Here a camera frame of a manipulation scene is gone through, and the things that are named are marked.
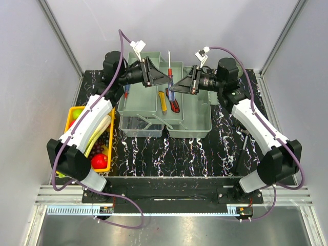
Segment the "yellow utility knife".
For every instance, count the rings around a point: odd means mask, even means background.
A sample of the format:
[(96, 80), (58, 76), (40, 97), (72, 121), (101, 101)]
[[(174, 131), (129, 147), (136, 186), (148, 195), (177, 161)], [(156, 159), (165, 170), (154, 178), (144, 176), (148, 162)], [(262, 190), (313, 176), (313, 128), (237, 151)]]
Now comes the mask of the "yellow utility knife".
[(159, 96), (160, 103), (161, 103), (162, 113), (163, 113), (163, 115), (166, 115), (166, 113), (167, 113), (167, 104), (166, 104), (165, 93), (163, 91), (158, 91), (158, 96)]

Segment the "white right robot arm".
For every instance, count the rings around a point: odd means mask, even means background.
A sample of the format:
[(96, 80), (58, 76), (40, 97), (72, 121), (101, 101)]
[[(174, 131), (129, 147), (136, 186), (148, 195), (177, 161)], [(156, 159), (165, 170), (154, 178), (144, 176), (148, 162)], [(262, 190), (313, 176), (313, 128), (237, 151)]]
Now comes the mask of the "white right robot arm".
[(193, 66), (189, 73), (172, 86), (174, 92), (195, 95), (200, 90), (217, 94), (219, 104), (249, 131), (258, 143), (263, 159), (257, 169), (241, 178), (228, 192), (228, 196), (244, 203), (256, 190), (273, 185), (304, 170), (300, 165), (302, 145), (298, 140), (289, 140), (281, 134), (254, 104), (254, 92), (240, 87), (239, 78), (246, 69), (235, 54), (218, 61), (216, 73), (203, 70), (213, 47), (204, 47), (195, 53), (200, 66)]

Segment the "blue red screwdriver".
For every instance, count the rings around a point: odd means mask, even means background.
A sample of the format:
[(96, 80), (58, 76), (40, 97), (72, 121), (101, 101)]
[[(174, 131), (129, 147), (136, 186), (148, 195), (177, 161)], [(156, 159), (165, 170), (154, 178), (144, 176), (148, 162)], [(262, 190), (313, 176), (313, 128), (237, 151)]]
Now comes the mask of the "blue red screwdriver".
[(173, 102), (175, 100), (175, 93), (174, 91), (171, 90), (171, 87), (174, 85), (173, 82), (173, 73), (172, 73), (172, 68), (171, 68), (171, 52), (168, 51), (168, 77), (170, 78), (170, 81), (168, 83), (168, 97), (169, 97), (169, 101)]

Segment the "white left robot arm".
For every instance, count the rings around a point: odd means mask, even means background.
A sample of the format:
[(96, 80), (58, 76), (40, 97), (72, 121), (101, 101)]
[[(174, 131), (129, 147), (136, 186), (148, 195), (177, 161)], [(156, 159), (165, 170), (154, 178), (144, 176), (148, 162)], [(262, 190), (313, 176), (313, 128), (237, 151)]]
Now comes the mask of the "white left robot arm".
[(93, 170), (91, 161), (84, 155), (92, 134), (123, 96), (126, 85), (141, 83), (152, 87), (170, 80), (148, 57), (141, 58), (145, 45), (142, 40), (130, 42), (137, 58), (130, 66), (125, 64), (122, 51), (108, 52), (103, 62), (103, 78), (95, 86), (82, 113), (58, 140), (50, 139), (47, 143), (52, 170), (88, 188), (99, 202), (108, 201), (111, 190), (110, 183)]

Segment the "small red screwdriver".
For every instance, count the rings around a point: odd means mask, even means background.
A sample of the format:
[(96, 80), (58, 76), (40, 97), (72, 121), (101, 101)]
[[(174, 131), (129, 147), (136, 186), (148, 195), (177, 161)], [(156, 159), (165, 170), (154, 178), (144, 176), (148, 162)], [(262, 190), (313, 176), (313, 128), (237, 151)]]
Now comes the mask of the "small red screwdriver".
[(127, 105), (127, 100), (128, 100), (128, 96), (129, 96), (129, 92), (130, 92), (130, 86), (131, 85), (126, 85), (125, 86), (125, 93), (124, 93), (124, 106), (123, 109), (126, 109), (126, 105)]

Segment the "translucent green tool box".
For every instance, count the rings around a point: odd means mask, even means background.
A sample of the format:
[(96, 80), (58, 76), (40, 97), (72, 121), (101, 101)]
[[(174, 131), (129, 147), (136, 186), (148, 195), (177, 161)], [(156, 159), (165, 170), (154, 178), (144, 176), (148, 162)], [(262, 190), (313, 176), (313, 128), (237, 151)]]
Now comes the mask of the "translucent green tool box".
[(167, 113), (163, 115), (158, 91), (166, 96), (166, 84), (145, 88), (142, 84), (130, 86), (126, 109), (124, 96), (117, 112), (119, 129), (127, 137), (161, 137), (164, 129), (173, 138), (205, 138), (212, 129), (211, 105), (217, 101), (208, 91), (197, 95), (175, 93), (180, 112), (174, 113), (166, 97)]

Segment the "red black utility tool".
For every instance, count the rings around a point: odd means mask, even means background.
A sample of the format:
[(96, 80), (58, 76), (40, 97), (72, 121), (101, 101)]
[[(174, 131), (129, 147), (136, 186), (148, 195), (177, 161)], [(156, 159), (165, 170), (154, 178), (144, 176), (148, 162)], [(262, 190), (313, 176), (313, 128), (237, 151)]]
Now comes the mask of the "red black utility tool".
[[(168, 88), (166, 88), (166, 97), (169, 98)], [(178, 104), (177, 100), (169, 101), (169, 103), (170, 103), (170, 108), (174, 113), (179, 113), (180, 112), (180, 107), (179, 107), (179, 104)]]

